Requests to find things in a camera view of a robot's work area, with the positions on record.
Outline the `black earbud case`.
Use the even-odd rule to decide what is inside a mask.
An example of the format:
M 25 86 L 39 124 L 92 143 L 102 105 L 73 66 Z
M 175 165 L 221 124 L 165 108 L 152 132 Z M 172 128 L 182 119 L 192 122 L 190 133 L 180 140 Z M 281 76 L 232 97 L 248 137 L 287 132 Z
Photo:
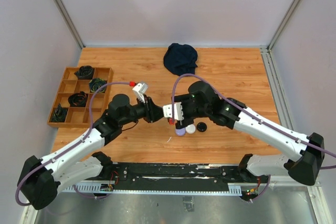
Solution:
M 196 129 L 199 131 L 199 132 L 205 132 L 207 130 L 207 125 L 206 123 L 204 122 L 199 122 L 197 125 L 196 125 Z

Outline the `white earbud case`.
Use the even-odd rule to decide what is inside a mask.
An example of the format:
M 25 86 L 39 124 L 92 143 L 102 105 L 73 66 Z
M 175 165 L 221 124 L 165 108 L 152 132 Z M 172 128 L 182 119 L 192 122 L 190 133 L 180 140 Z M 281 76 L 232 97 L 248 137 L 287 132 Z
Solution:
M 196 126 L 194 124 L 188 125 L 186 128 L 186 133 L 188 134 L 194 134 L 196 131 Z

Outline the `lavender earbud case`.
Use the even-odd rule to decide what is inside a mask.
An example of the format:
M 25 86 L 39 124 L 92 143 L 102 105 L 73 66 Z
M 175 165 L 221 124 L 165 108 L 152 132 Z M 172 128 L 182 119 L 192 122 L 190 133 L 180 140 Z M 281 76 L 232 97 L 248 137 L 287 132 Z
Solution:
M 177 136 L 183 136 L 186 134 L 186 129 L 185 128 L 181 128 L 181 129 L 175 129 L 175 134 Z

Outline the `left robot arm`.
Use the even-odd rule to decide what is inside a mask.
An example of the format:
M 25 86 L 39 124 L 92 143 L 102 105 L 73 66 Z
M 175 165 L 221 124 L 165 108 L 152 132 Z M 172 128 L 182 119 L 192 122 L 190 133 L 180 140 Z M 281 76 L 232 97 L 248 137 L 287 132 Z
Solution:
M 15 191 L 16 202 L 40 210 L 64 189 L 86 178 L 108 179 L 112 175 L 110 164 L 93 156 L 85 161 L 82 158 L 116 139 L 124 125 L 140 119 L 154 123 L 163 117 L 163 108 L 150 97 L 131 105 L 127 95 L 115 95 L 103 115 L 77 139 L 42 158 L 26 159 Z

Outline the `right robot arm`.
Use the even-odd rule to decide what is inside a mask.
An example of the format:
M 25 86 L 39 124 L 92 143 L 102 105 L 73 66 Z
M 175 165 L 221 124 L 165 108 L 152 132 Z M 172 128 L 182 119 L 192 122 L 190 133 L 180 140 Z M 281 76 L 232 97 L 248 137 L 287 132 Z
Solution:
M 188 93 L 172 95 L 176 127 L 186 127 L 197 118 L 247 133 L 280 151 L 278 155 L 246 154 L 238 165 L 238 177 L 250 182 L 257 176 L 288 175 L 295 181 L 315 184 L 324 160 L 324 139 L 285 128 L 233 98 L 222 98 L 204 81 L 194 82 Z

